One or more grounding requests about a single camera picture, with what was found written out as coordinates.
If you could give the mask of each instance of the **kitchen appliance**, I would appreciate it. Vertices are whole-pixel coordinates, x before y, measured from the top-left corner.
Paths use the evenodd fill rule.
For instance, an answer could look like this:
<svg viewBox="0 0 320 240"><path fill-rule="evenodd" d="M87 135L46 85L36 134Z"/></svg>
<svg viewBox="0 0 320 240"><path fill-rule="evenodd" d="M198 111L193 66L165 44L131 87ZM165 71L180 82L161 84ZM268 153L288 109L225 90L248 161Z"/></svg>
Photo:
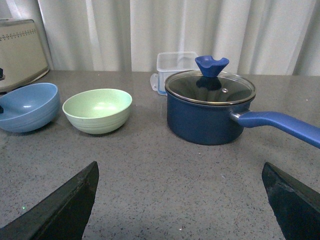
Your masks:
<svg viewBox="0 0 320 240"><path fill-rule="evenodd" d="M0 19L0 92L38 80L49 71L32 19Z"/></svg>
<svg viewBox="0 0 320 240"><path fill-rule="evenodd" d="M195 60L201 71L166 79L167 123L177 136L196 144L221 145L239 137L244 127L268 125L320 149L320 128L279 112L250 111L256 87L239 75L219 73L229 63L225 59L199 56Z"/></svg>

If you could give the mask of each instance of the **blue bowl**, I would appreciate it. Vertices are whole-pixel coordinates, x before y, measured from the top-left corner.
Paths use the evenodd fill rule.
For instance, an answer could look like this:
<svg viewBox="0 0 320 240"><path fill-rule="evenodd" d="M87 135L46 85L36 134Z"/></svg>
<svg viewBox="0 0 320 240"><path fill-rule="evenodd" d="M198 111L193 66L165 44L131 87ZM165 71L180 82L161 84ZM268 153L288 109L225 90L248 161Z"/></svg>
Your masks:
<svg viewBox="0 0 320 240"><path fill-rule="evenodd" d="M48 124L60 109L58 87L52 83L36 83L13 90L0 97L0 128L25 133Z"/></svg>

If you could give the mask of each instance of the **bowl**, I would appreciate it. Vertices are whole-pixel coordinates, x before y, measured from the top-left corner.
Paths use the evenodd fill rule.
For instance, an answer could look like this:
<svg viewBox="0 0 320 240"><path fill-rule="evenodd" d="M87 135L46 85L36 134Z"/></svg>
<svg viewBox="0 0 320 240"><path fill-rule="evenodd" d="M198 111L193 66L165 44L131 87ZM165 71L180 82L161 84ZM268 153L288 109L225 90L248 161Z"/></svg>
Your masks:
<svg viewBox="0 0 320 240"><path fill-rule="evenodd" d="M35 83L0 97L0 128L25 133L48 124L60 109L58 87L52 83Z"/></svg>
<svg viewBox="0 0 320 240"><path fill-rule="evenodd" d="M121 127L131 112L129 93L112 88L94 89L67 99L62 110L70 123L88 134L106 134Z"/></svg>

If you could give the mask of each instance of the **green bowl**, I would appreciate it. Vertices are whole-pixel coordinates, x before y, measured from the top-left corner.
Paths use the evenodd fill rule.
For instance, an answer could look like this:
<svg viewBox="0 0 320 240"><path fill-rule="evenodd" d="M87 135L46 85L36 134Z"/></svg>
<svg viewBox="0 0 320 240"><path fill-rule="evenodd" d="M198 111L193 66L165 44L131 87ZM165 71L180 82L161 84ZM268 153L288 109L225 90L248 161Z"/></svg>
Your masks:
<svg viewBox="0 0 320 240"><path fill-rule="evenodd" d="M121 127L131 112L129 93L111 88L78 93L62 106L70 123L88 134L106 134Z"/></svg>

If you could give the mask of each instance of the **lid rim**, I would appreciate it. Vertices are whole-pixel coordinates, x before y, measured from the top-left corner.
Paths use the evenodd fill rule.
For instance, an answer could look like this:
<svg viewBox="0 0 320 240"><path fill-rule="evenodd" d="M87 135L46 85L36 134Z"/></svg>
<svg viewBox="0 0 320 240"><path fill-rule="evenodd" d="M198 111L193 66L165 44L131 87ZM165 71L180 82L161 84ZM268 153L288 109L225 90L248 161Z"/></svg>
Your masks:
<svg viewBox="0 0 320 240"><path fill-rule="evenodd" d="M202 75L201 71L199 71L199 70L187 70L187 71L181 71L181 72L172 74L165 80L165 84L164 84L165 91L167 93L170 93L173 96L181 99L181 100L186 101L186 102L199 104L199 105L206 105L206 106L231 106L231 105L237 105L237 104L248 102L248 101L250 101L250 100L252 100L252 99L254 99L256 97L256 87L251 81L249 81L248 79L246 79L246 78L244 78L244 77L242 77L240 75L237 75L237 74L234 74L234 73L230 73L230 72L226 72L226 71L221 71L220 74L218 75L218 77L226 78L226 76L221 75L221 74L225 74L225 75L232 75L232 76L235 76L235 77L238 77L238 78L244 80L246 83L248 83L252 87L251 95L246 97L246 98L235 100L235 101L221 101L221 102L202 101L202 100L196 100L196 99L192 99L192 98L188 98L188 97L182 96L182 95L180 95L180 94L178 94L178 93L176 93L176 92L174 92L173 90L170 89L169 81L170 81L170 79L174 78L176 75L181 75L181 74L184 74L184 73L187 73L187 72L194 72L196 74L200 73Z"/></svg>

